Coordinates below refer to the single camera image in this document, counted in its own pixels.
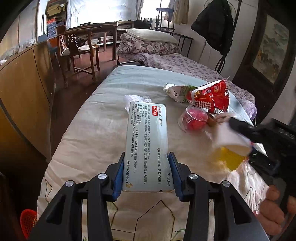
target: red plastic basket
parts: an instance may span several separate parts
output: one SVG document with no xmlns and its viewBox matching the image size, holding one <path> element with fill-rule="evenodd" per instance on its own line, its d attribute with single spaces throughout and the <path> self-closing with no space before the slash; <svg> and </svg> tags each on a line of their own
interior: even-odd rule
<svg viewBox="0 0 296 241">
<path fill-rule="evenodd" d="M 20 215 L 20 226 L 26 239 L 28 239 L 32 228 L 37 223 L 37 212 L 31 209 L 25 209 Z"/>
</svg>

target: red snack bag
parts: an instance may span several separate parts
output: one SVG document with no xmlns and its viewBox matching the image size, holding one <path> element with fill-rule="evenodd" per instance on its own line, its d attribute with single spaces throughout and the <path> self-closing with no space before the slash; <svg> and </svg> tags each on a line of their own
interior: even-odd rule
<svg viewBox="0 0 296 241">
<path fill-rule="evenodd" d="M 227 82 L 217 80 L 197 87 L 186 94 L 186 99 L 192 106 L 208 109 L 209 113 L 227 112 L 229 106 Z"/>
</svg>

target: wooden floor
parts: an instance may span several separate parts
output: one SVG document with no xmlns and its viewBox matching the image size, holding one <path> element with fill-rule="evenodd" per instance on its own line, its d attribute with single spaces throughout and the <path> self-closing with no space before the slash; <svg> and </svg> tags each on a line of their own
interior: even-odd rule
<svg viewBox="0 0 296 241">
<path fill-rule="evenodd" d="M 90 66 L 90 55 L 81 55 L 81 58 L 75 57 L 75 66 L 86 68 Z M 52 107 L 51 118 L 51 150 L 54 154 L 59 145 L 63 134 L 67 130 L 74 116 L 95 91 L 98 85 L 114 70 L 116 60 L 112 61 L 112 46 L 107 46 L 106 52 L 103 48 L 99 51 L 100 71 L 96 70 L 97 83 L 92 81 L 92 76 L 87 73 L 79 73 L 68 79 L 68 88 L 63 87 L 62 72 L 59 68 L 57 60 L 54 61 L 53 68 L 56 77 L 56 90 L 54 94 L 54 102 Z"/>
</svg>

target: finger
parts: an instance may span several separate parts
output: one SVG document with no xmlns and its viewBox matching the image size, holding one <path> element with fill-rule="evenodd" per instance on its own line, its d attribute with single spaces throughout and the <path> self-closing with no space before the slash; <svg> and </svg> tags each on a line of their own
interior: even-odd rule
<svg viewBox="0 0 296 241">
<path fill-rule="evenodd" d="M 268 220 L 261 213 L 259 213 L 257 219 L 259 220 L 267 234 L 274 236 L 281 233 L 281 226 L 273 221 Z"/>
<path fill-rule="evenodd" d="M 288 197 L 287 210 L 289 213 L 296 214 L 296 198 Z"/>
<path fill-rule="evenodd" d="M 271 185 L 266 192 L 266 198 L 275 201 L 280 197 L 280 191 L 277 190 L 276 186 Z"/>
<path fill-rule="evenodd" d="M 260 204 L 260 213 L 271 221 L 281 224 L 285 220 L 284 212 L 273 201 L 265 199 Z"/>
</svg>

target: bed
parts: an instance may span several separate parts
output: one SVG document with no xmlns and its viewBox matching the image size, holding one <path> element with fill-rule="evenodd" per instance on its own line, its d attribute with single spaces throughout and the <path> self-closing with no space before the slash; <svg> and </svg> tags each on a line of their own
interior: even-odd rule
<svg viewBox="0 0 296 241">
<path fill-rule="evenodd" d="M 177 118 L 188 105 L 178 103 L 163 92 L 166 83 L 202 85 L 206 82 L 191 76 L 144 66 L 117 67 L 82 105 L 62 137 L 44 174 L 38 197 L 38 217 L 67 180 L 89 181 L 107 166 L 118 161 L 125 150 L 128 114 L 123 97 L 126 94 L 149 95 L 152 102 L 165 104 L 169 151 L 178 161 L 207 181 L 220 183 L 228 179 L 253 211 L 265 197 L 267 185 L 247 163 L 230 172 L 208 158 L 211 140 L 202 133 L 184 133 Z M 250 118 L 230 93 L 229 111 L 238 119 Z M 82 232 L 87 240 L 86 202 L 83 205 Z M 108 203 L 114 240 L 182 240 L 189 203 L 181 203 L 174 192 L 122 192 L 115 203 Z M 210 203 L 208 240 L 213 240 L 213 203 Z"/>
<path fill-rule="evenodd" d="M 143 66 L 165 69 L 212 82 L 223 79 L 218 72 L 180 54 L 178 44 L 142 41 L 129 34 L 120 36 L 121 43 L 116 54 L 124 59 L 138 61 Z M 247 90 L 227 81 L 228 89 L 234 94 L 251 120 L 257 114 L 255 97 Z"/>
</svg>

